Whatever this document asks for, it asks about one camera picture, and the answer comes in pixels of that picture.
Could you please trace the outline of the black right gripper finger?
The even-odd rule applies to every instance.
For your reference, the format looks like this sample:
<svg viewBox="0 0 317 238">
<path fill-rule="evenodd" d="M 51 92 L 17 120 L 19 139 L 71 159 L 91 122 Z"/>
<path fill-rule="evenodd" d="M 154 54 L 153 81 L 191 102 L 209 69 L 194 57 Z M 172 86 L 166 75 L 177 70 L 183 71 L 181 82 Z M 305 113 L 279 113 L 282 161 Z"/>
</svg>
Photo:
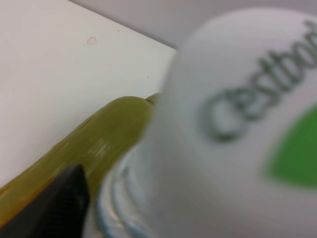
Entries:
<svg viewBox="0 0 317 238">
<path fill-rule="evenodd" d="M 2 238 L 80 238 L 90 203 L 82 165 L 64 169 L 0 229 Z"/>
</svg>

